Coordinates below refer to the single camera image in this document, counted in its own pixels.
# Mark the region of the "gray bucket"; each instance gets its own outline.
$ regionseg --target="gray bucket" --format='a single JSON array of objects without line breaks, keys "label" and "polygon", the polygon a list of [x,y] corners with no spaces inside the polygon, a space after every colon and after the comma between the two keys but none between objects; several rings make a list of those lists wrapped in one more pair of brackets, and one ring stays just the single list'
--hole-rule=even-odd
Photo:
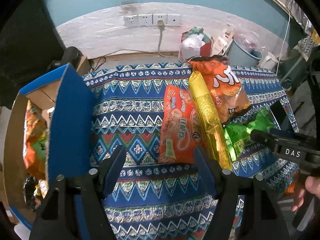
[{"label": "gray bucket", "polygon": [[233,40],[229,48],[228,59],[230,65],[255,67],[256,65],[258,65],[259,60],[262,59],[261,52],[257,53],[259,54],[259,57],[255,57],[249,54],[244,49],[242,49],[235,40]]}]

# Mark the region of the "electrical socket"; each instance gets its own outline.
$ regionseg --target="electrical socket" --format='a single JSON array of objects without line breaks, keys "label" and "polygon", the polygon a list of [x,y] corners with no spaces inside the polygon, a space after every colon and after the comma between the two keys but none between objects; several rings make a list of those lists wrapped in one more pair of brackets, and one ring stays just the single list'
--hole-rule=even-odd
[{"label": "electrical socket", "polygon": [[138,14],[139,26],[152,26],[152,13]]},{"label": "electrical socket", "polygon": [[124,25],[126,27],[137,27],[137,26],[139,26],[138,15],[125,16],[124,17]]},{"label": "electrical socket", "polygon": [[168,15],[166,13],[154,13],[153,17],[153,25],[157,26],[159,20],[163,20],[164,25],[167,25]]},{"label": "electrical socket", "polygon": [[167,25],[180,25],[180,14],[168,13]]}]

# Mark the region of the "yellow package wrapper end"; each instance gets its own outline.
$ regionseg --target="yellow package wrapper end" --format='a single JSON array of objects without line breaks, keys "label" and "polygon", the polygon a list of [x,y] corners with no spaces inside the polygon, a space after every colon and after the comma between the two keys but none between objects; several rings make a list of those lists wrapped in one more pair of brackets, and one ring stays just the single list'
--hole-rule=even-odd
[{"label": "yellow package wrapper end", "polygon": [[217,109],[209,94],[207,85],[199,71],[193,71],[189,78],[189,91],[197,110],[201,135],[210,156],[223,169],[232,171],[230,155]]}]

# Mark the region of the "patterned tablecloth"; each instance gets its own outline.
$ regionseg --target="patterned tablecloth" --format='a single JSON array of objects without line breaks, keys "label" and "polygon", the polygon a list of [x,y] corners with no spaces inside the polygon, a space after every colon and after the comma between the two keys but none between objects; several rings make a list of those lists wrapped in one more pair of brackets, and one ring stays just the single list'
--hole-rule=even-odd
[{"label": "patterned tablecloth", "polygon": [[[275,74],[257,67],[234,66],[251,102],[235,122],[253,120],[263,106],[280,100],[297,130],[288,98]],[[125,165],[104,206],[118,239],[200,239],[217,204],[204,189],[197,169],[189,164],[158,164],[164,116],[164,92],[169,84],[188,89],[189,64],[126,65],[83,76],[97,98],[92,119],[92,166],[108,158],[116,145],[127,150]],[[232,164],[238,176],[262,174],[281,194],[297,171],[295,163],[276,159],[257,143],[248,145]],[[234,227],[241,221],[239,197]]]}]

